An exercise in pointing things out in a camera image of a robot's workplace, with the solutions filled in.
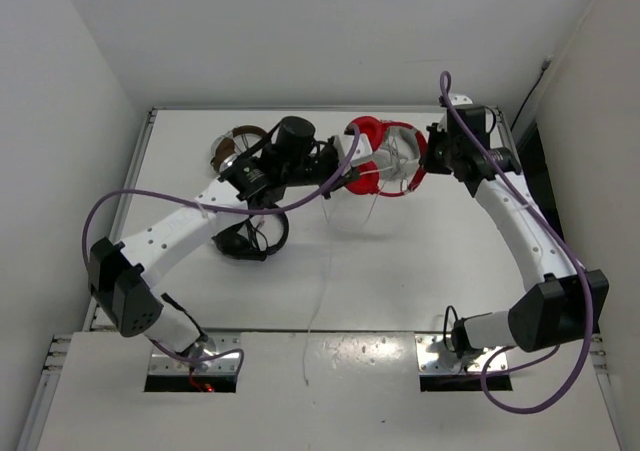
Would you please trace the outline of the red headphones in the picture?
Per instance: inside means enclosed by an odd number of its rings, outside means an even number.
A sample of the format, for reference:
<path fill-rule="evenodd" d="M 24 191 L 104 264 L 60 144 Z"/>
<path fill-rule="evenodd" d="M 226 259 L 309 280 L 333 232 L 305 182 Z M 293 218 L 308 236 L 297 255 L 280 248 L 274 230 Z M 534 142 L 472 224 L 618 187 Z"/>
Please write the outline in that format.
<path fill-rule="evenodd" d="M 351 125 L 355 125 L 361 134 L 366 134 L 374 152 L 378 149 L 383 139 L 383 121 L 373 116 L 360 116 L 355 118 Z M 426 171 L 422 168 L 422 158 L 426 155 L 427 140 L 424 152 L 419 161 L 419 168 L 410 181 L 383 181 L 376 165 L 371 160 L 356 168 L 360 177 L 346 185 L 348 191 L 355 195 L 378 195 L 386 198 L 400 198 L 414 192 L 422 183 Z"/>

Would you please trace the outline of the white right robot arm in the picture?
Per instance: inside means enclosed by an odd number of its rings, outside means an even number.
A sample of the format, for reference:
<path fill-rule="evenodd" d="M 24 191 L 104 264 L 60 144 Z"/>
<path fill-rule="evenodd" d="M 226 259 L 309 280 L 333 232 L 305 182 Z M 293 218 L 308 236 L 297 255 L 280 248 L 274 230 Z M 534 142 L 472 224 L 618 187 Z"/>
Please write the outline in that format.
<path fill-rule="evenodd" d="M 441 104 L 446 114 L 428 126 L 421 164 L 465 185 L 500 232 L 525 291 L 506 311 L 456 319 L 447 341 L 453 353 L 465 357 L 508 346 L 533 352 L 582 339 L 602 311 L 606 276 L 585 270 L 554 239 L 518 158 L 507 147 L 492 146 L 486 107 L 457 94 Z"/>

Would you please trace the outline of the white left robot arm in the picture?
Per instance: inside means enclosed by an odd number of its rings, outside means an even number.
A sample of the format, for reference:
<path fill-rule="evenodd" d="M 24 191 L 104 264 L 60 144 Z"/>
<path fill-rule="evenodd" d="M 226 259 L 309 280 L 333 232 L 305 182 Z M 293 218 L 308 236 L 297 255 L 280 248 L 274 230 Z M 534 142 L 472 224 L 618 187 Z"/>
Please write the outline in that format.
<path fill-rule="evenodd" d="M 352 182 L 372 154 L 367 135 L 357 124 L 325 141 L 315 133 L 299 116 L 270 130 L 237 126 L 212 144 L 214 178 L 195 198 L 168 196 L 177 207 L 165 218 L 117 242 L 103 237 L 83 245 L 91 296 L 121 336 L 143 335 L 169 355 L 199 362 L 195 351 L 206 334 L 158 292 L 159 282 L 209 242 L 222 243 L 225 255 L 250 254 L 248 243 L 231 246 L 230 236 L 252 218 L 284 215 Z"/>

